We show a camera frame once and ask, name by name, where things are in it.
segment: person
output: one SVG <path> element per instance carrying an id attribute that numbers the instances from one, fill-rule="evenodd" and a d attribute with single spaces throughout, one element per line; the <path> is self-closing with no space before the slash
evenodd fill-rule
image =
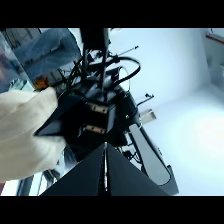
<path id="1" fill-rule="evenodd" d="M 30 79 L 34 80 L 79 60 L 81 51 L 75 37 L 77 34 L 71 29 L 77 33 L 78 28 L 50 28 L 14 50 Z"/>

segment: jeans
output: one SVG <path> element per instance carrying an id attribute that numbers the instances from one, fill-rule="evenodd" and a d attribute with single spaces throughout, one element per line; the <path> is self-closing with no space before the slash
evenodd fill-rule
<path id="1" fill-rule="evenodd" d="M 76 39 L 67 28 L 51 28 L 15 49 L 14 53 L 30 79 L 53 72 L 81 57 Z"/>

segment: cream fabric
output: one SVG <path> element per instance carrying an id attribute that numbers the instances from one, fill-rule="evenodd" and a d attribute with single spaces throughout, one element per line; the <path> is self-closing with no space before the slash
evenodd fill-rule
<path id="1" fill-rule="evenodd" d="M 33 134 L 57 106 L 53 88 L 0 94 L 0 182 L 55 168 L 66 145 L 64 138 Z"/>

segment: table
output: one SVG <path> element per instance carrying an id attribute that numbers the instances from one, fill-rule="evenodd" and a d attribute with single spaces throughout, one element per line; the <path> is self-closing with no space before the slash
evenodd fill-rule
<path id="1" fill-rule="evenodd" d="M 0 33 L 0 93 L 7 92 L 13 80 L 32 82 L 20 65 L 4 36 Z"/>

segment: white ceiling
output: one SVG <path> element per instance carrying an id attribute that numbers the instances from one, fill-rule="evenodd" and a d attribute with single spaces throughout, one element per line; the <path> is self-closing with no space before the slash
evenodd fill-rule
<path id="1" fill-rule="evenodd" d="M 127 53 L 141 62 L 141 71 L 131 80 L 136 101 L 145 93 L 155 98 L 143 107 L 154 108 L 189 95 L 210 82 L 202 36 L 199 28 L 123 28 L 111 37 L 109 50 Z M 129 72 L 136 68 L 123 63 Z"/>

